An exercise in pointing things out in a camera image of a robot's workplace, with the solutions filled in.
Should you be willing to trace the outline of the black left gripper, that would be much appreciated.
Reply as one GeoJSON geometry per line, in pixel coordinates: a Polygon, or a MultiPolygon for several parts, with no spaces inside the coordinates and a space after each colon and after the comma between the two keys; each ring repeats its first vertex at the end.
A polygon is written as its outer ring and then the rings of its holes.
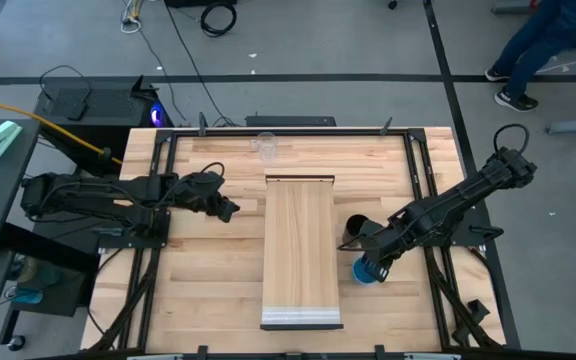
{"type": "Polygon", "coordinates": [[[223,183],[223,177],[212,171],[186,175],[177,184],[177,206],[194,212],[217,213],[222,222],[229,223],[240,206],[221,196],[219,188],[223,183]]]}

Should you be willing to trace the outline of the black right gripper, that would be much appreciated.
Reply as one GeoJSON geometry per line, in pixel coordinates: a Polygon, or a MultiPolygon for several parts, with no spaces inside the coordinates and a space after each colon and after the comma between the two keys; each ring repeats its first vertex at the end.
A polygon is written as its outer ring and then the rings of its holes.
{"type": "Polygon", "coordinates": [[[405,226],[398,221],[382,226],[366,220],[360,227],[359,243],[364,254],[356,260],[356,267],[367,270],[372,282],[383,283],[389,274],[389,261],[383,259],[398,259],[408,250],[408,236],[403,235],[404,229],[405,226]]]}

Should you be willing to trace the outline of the light blue cup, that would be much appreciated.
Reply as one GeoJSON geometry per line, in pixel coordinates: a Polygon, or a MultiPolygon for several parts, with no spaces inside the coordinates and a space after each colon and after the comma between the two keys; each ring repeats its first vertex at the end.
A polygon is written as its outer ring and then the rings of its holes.
{"type": "Polygon", "coordinates": [[[356,267],[356,260],[354,261],[354,263],[352,265],[352,274],[353,274],[355,280],[361,284],[375,283],[375,282],[372,282],[370,276],[367,273],[367,270],[360,270],[356,267]]]}

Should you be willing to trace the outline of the black cup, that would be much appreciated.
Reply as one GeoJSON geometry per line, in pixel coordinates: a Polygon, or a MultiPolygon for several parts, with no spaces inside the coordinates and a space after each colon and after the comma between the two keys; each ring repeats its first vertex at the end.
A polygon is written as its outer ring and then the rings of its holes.
{"type": "Polygon", "coordinates": [[[356,247],[357,244],[352,243],[352,240],[359,235],[362,225],[367,220],[368,218],[362,214],[355,214],[349,217],[342,236],[342,243],[348,244],[349,247],[356,247]]]}

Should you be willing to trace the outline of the clear glass mug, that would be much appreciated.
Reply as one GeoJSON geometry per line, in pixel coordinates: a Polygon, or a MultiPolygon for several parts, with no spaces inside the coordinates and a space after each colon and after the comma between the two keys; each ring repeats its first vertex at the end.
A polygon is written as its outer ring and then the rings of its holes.
{"type": "Polygon", "coordinates": [[[272,161],[277,155],[277,137],[271,132],[262,132],[250,141],[251,147],[262,161],[272,161]]]}

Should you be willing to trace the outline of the wooden conveyor board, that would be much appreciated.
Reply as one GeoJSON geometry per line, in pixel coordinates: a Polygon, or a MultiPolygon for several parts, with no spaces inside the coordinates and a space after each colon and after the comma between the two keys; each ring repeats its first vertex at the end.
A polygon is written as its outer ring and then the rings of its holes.
{"type": "Polygon", "coordinates": [[[260,328],[340,330],[332,175],[266,177],[260,328]]]}

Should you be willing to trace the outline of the black power strip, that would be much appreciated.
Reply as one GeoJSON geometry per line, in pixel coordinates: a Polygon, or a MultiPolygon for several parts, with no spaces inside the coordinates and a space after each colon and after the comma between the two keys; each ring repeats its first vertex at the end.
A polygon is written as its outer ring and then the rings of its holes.
{"type": "Polygon", "coordinates": [[[245,118],[247,127],[336,127],[332,116],[269,116],[252,115],[245,118]]]}

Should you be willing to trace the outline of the black computer tower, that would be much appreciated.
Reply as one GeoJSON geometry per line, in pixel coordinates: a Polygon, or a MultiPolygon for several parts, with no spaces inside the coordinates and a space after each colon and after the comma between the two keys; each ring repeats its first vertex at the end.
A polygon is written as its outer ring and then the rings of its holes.
{"type": "Polygon", "coordinates": [[[141,77],[132,83],[79,79],[50,79],[44,83],[34,113],[101,149],[90,150],[44,126],[42,136],[94,175],[117,175],[133,128],[174,126],[158,96],[158,89],[141,77]]]}

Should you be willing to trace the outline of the tape roll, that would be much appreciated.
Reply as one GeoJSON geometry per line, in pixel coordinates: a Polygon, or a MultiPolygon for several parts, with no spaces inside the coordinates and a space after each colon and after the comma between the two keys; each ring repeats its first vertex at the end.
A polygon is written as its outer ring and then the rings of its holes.
{"type": "Polygon", "coordinates": [[[39,265],[36,259],[32,257],[23,257],[17,261],[19,265],[19,274],[16,278],[17,282],[29,282],[38,273],[39,265]]]}

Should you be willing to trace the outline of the blue bottle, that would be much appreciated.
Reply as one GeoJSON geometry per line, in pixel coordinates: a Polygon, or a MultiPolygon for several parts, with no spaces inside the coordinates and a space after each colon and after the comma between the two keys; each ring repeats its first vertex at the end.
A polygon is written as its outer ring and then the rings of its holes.
{"type": "Polygon", "coordinates": [[[14,287],[10,300],[22,304],[39,304],[43,298],[42,290],[14,287]]]}

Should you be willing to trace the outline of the mint green stapler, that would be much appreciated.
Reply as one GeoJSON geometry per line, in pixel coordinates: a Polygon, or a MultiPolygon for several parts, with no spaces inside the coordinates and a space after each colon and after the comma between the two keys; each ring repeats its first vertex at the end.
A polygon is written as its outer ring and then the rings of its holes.
{"type": "Polygon", "coordinates": [[[6,152],[23,128],[13,121],[0,124],[0,157],[6,152]]]}

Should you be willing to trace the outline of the person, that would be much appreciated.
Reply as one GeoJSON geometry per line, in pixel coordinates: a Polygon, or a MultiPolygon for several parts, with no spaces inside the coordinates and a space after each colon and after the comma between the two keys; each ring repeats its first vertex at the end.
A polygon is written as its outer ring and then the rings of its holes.
{"type": "Polygon", "coordinates": [[[552,57],[575,45],[576,0],[541,0],[485,72],[487,80],[505,82],[494,101],[517,112],[536,109],[539,102],[526,94],[527,84],[552,57]]]}

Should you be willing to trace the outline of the black metal table frame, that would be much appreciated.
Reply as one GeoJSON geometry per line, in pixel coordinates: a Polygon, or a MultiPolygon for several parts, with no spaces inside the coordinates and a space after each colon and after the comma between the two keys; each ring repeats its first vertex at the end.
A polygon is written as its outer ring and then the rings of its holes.
{"type": "Polygon", "coordinates": [[[302,357],[334,360],[347,354],[387,356],[441,347],[424,252],[396,261],[380,284],[352,277],[354,254],[338,255],[342,328],[265,331],[261,328],[266,179],[270,175],[330,175],[339,225],[354,214],[385,222],[417,194],[441,192],[463,174],[448,128],[426,139],[383,136],[360,128],[278,136],[264,160],[254,137],[232,129],[223,137],[178,140],[174,169],[223,171],[224,195],[240,209],[229,223],[176,210],[161,252],[145,349],[184,357],[302,357]]]}

